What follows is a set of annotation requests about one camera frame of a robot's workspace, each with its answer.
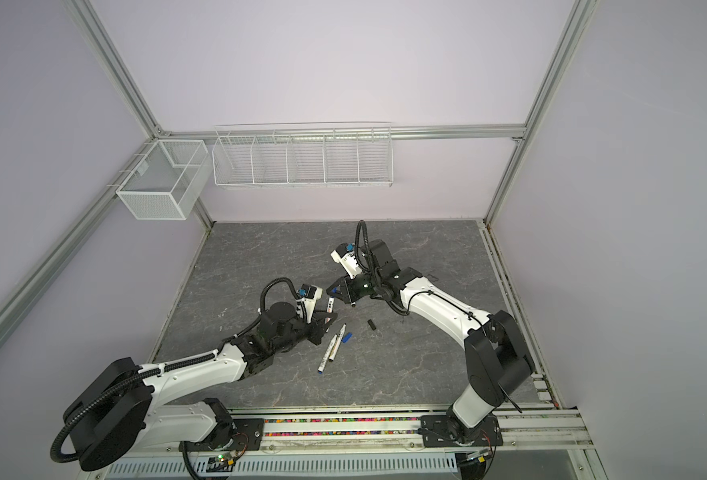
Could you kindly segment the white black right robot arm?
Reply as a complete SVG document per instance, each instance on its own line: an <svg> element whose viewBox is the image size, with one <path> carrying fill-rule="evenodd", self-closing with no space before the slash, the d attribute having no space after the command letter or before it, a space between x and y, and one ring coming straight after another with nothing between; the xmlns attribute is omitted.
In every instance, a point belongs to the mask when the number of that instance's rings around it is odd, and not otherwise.
<svg viewBox="0 0 707 480"><path fill-rule="evenodd" d="M515 318L503 310L474 308L440 290L421 272L401 268L379 239L365 248L340 244L331 258L345 274L327 288L327 295L349 305L369 297L389 304L398 314L417 314L463 348L467 387L447 409L447 431L439 438L459 445L491 438L483 423L535 373L531 350Z"/></svg>

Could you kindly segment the white marker blue end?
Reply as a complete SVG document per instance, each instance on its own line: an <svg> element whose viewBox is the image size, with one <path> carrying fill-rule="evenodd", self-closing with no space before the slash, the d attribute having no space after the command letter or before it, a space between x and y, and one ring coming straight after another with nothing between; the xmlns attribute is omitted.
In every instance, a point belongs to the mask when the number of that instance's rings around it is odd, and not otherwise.
<svg viewBox="0 0 707 480"><path fill-rule="evenodd" d="M319 374L323 374L324 368L329 360L329 357L331 356L332 352L334 351L335 345L337 344L337 340L338 340L338 335L334 334L331 337L331 340L329 341L329 344L328 344L328 346L327 346L327 348L321 358L321 362L317 368L317 372Z"/></svg>

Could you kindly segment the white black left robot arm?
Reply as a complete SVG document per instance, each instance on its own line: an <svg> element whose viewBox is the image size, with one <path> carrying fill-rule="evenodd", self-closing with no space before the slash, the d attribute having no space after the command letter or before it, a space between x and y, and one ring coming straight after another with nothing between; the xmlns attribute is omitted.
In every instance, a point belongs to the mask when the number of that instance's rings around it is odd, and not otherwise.
<svg viewBox="0 0 707 480"><path fill-rule="evenodd" d="M181 405L179 399L255 376L304 340L321 344L336 318L334 312L277 302L219 348L157 364L115 360L65 410L50 459L76 462L89 472L133 449L161 444L186 451L233 449L242 433L220 400Z"/></svg>

